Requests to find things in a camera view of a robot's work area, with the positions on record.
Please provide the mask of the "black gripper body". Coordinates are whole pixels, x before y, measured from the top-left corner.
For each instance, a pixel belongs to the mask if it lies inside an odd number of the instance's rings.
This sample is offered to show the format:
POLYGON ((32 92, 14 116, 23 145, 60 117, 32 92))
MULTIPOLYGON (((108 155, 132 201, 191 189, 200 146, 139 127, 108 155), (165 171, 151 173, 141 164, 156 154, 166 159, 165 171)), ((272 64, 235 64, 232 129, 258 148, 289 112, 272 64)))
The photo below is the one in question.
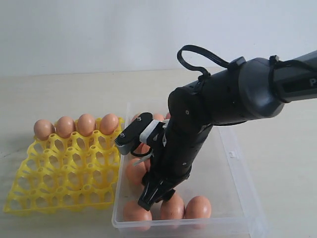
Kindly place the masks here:
POLYGON ((212 124, 184 125, 170 119, 152 146, 150 170, 142 179, 145 187, 174 188, 189 177, 192 163, 207 139, 212 124))

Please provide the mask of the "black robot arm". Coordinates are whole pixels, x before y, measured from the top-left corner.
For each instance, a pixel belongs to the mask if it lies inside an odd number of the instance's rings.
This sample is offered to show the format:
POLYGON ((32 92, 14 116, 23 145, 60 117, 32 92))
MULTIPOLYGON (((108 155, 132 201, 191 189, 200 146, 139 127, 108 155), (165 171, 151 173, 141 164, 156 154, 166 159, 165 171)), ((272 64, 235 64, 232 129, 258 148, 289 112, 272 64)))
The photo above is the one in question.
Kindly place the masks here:
POLYGON ((138 200, 146 210, 158 201, 169 200, 174 188, 189 177, 192 163, 214 126, 272 118, 287 103, 317 96, 316 52, 285 61, 273 55, 227 62, 193 45, 184 46, 182 51, 177 53, 178 61, 200 76, 170 93, 167 125, 150 119, 149 113, 137 119, 147 124, 140 141, 152 149, 151 168, 142 179, 144 190, 138 200), (223 71, 211 74, 204 67, 193 66, 184 60, 182 51, 202 55, 223 71))

